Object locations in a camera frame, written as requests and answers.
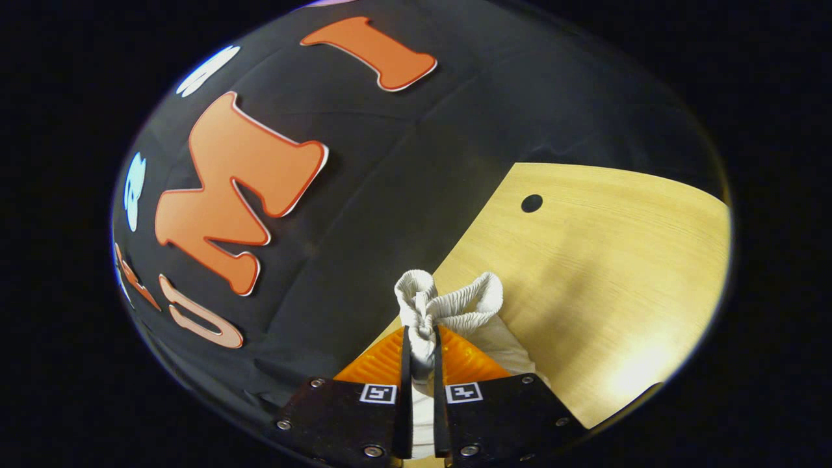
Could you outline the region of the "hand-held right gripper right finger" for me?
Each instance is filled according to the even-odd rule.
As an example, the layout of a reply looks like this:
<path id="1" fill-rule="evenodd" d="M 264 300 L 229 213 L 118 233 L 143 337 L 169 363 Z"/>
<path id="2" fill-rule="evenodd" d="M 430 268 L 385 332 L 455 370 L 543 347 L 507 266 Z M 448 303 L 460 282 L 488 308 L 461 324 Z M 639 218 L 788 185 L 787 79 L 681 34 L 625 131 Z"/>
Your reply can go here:
<path id="1" fill-rule="evenodd" d="M 447 464 L 538 464 L 588 437 L 540 376 L 511 375 L 448 327 L 434 331 L 437 458 Z"/>

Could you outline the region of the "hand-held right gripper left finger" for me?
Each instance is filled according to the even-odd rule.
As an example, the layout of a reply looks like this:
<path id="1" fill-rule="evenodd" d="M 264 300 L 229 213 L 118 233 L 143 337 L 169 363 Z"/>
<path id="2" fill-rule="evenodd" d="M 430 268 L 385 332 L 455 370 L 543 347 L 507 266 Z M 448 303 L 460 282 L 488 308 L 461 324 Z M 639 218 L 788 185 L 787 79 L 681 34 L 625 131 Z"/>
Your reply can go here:
<path id="1" fill-rule="evenodd" d="M 273 440 L 310 464 L 401 464 L 412 456 L 412 420 L 404 326 L 337 376 L 301 385 L 274 418 Z"/>

